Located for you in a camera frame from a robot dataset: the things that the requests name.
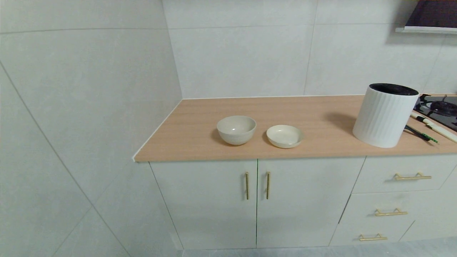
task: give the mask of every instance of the bowl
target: bowl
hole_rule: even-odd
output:
[[[303,140],[303,133],[296,127],[276,125],[266,131],[270,143],[279,148],[293,148]]]
[[[254,135],[257,124],[247,116],[230,116],[218,122],[221,138],[231,145],[242,145]]]

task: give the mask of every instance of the cabinet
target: cabinet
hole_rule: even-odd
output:
[[[259,160],[257,247],[329,245],[364,159]]]
[[[427,209],[416,219],[401,241],[457,236],[457,167],[440,190],[423,205]]]
[[[255,248],[257,160],[151,167],[184,249]]]
[[[439,189],[454,167],[457,155],[368,156],[354,186],[353,193],[406,192]],[[396,179],[415,177],[429,179]]]
[[[457,155],[150,164],[184,249],[457,236]],[[417,172],[432,178],[393,181]]]
[[[423,203],[432,194],[433,191],[352,194],[330,245],[397,242],[427,211]],[[361,241],[362,235],[377,240]]]

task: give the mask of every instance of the gold handle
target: gold handle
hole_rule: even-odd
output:
[[[405,215],[405,214],[408,214],[407,211],[401,211],[400,209],[398,208],[395,208],[395,210],[393,212],[386,212],[386,213],[383,213],[381,212],[379,209],[376,209],[376,216],[393,216],[393,215]]]
[[[266,199],[270,198],[270,173],[266,173]]]
[[[414,177],[402,177],[396,173],[394,176],[395,180],[418,180],[418,179],[431,179],[431,176],[424,176],[421,172],[418,172]]]
[[[387,240],[387,237],[383,237],[381,234],[377,234],[375,237],[365,238],[362,234],[360,234],[360,241],[375,241],[375,240]]]
[[[249,200],[249,172],[246,172],[246,200]]]

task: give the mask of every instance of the kitchen counter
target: kitchen counter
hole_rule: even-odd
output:
[[[440,144],[425,142],[408,132],[403,132],[397,146],[388,149],[359,141],[352,135],[352,127],[363,97],[292,96],[182,100],[134,159],[202,161],[457,153],[456,143],[412,118],[408,125],[435,138]],[[229,145],[218,134],[218,121],[232,115],[249,116],[257,122],[254,137],[244,145]],[[266,137],[266,130],[277,124],[300,128],[305,135],[303,142],[292,149],[280,149],[271,145]]]

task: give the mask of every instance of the utensil holder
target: utensil holder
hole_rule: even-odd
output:
[[[382,148],[396,146],[418,96],[418,91],[409,87],[371,84],[352,133],[370,145]]]

